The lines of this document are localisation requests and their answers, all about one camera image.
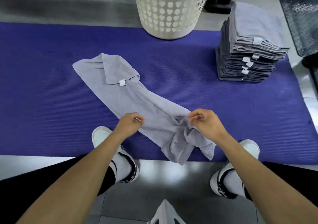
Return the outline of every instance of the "sneaker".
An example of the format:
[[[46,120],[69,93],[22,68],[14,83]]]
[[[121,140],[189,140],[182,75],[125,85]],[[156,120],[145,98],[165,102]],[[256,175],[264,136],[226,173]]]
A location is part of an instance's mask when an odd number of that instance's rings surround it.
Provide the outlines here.
[[[240,145],[249,152],[254,158],[258,159],[260,154],[260,148],[254,141],[250,139],[245,139],[240,142]],[[224,185],[224,178],[230,172],[235,170],[233,165],[228,161],[226,165],[216,172],[211,180],[210,180],[210,187],[213,192],[219,196],[223,196],[228,199],[234,199],[237,197],[237,194],[233,194],[227,190]]]
[[[94,148],[100,145],[111,133],[112,133],[112,130],[104,126],[95,128],[92,133],[92,142],[93,142]],[[122,180],[119,180],[119,182],[129,183],[129,182],[135,181],[139,176],[139,168],[136,162],[134,161],[134,159],[131,157],[129,153],[127,153],[127,151],[124,149],[122,145],[120,145],[119,148],[117,149],[116,155],[120,155],[124,157],[125,159],[127,159],[127,161],[129,162],[131,166],[131,172],[127,175],[127,177],[125,177]],[[115,177],[117,177],[118,169],[117,169],[116,163],[113,160],[111,160],[111,163],[109,164],[109,166],[114,171]]]

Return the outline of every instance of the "stack of folded towels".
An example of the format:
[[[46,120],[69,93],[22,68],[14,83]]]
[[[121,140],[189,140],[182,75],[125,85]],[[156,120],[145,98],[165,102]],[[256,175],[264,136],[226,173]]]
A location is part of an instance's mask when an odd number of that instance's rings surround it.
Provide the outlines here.
[[[216,48],[220,80],[262,82],[289,50],[281,21],[254,5],[234,3],[221,33]]]

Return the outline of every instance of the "black pants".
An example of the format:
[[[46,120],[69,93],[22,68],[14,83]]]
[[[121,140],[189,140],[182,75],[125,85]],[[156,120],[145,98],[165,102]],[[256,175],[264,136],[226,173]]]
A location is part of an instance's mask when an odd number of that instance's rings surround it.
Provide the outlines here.
[[[6,223],[16,223],[50,185],[84,156],[0,181],[1,212],[2,218],[7,220]],[[271,162],[263,162],[263,164],[318,206],[315,183],[318,179],[318,171]],[[115,184],[115,175],[109,167],[98,195],[104,193],[113,184]],[[252,200],[246,189],[245,195]]]

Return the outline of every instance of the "person's left hand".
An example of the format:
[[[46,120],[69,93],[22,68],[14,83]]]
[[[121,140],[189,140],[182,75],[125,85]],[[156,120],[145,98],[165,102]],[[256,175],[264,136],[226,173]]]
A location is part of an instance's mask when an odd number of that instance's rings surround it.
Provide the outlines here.
[[[139,113],[126,113],[120,118],[114,133],[117,133],[124,138],[128,138],[137,132],[144,123],[145,119]]]

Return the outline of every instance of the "white sock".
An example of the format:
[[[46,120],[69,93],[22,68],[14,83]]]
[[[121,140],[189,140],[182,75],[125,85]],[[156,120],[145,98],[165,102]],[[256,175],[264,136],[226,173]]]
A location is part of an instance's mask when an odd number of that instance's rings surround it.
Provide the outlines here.
[[[229,192],[246,197],[241,178],[235,170],[228,172],[228,174],[225,176],[224,185]]]
[[[114,172],[116,182],[123,180],[130,174],[132,170],[131,165],[124,156],[117,153],[114,155],[112,161],[110,162],[109,167],[111,167]]]

